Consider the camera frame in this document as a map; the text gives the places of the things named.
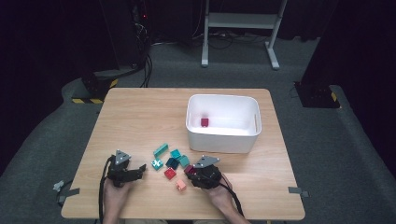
table top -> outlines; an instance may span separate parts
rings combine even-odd
[[[256,99],[262,132],[253,149],[246,154],[191,150],[186,113],[194,94],[243,95]],[[304,218],[300,195],[289,193],[289,187],[297,184],[268,90],[160,88],[109,91],[71,186],[71,189],[80,188],[79,194],[66,199],[63,217],[98,218],[100,178],[106,160],[119,149],[132,156],[129,169],[147,165],[143,178],[134,183],[121,218],[223,219],[205,193],[192,185],[181,166],[171,180],[163,173],[165,165],[158,171],[151,166],[153,151],[163,143],[169,146],[161,155],[164,163],[176,148],[191,163],[202,155],[220,158],[215,165],[233,184],[247,219]],[[179,179],[187,184],[186,190],[177,190]]]

gray floor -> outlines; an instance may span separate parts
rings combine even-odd
[[[210,49],[207,68],[200,66],[201,48],[153,46],[149,86],[268,89],[298,186],[311,194],[303,199],[305,219],[288,223],[396,223],[396,181],[342,89],[332,86],[342,108],[301,106],[293,81],[303,76],[316,44],[278,39],[279,71],[271,69],[262,42]],[[142,81],[143,71],[120,78],[117,88],[138,87]],[[60,180],[73,179],[102,107],[71,103],[78,82],[64,86],[64,103],[34,129],[1,176],[0,223],[93,223],[62,218],[52,189]]]

white container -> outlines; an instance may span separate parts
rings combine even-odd
[[[208,126],[202,126],[208,119]],[[190,148],[197,151],[248,153],[262,131],[259,104],[236,95],[196,94],[187,107]]]

white desk frame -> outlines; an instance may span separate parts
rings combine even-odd
[[[276,40],[277,31],[279,30],[282,21],[283,12],[285,11],[288,0],[282,0],[280,9],[274,15],[262,14],[238,14],[238,13],[209,13],[209,1],[206,0],[205,7],[205,29],[204,29],[204,44],[202,49],[202,67],[209,65],[209,49],[208,49],[208,30],[209,27],[225,27],[225,28],[254,28],[254,29],[272,29],[271,39],[265,42],[265,48],[268,52],[271,65],[274,70],[279,69],[279,63],[274,52],[274,43]]]

human arm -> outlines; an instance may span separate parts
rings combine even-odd
[[[132,185],[133,182],[127,182],[122,188],[116,188],[112,180],[106,179],[103,195],[105,207],[104,224],[118,223],[120,213],[126,203],[128,192],[132,188]]]
[[[230,189],[233,188],[233,185],[224,174],[222,175],[220,184],[228,186]],[[217,186],[214,189],[203,189],[203,191],[206,192],[213,205],[220,210],[231,224],[250,223],[239,214],[238,210],[233,206],[233,197],[226,188]]]

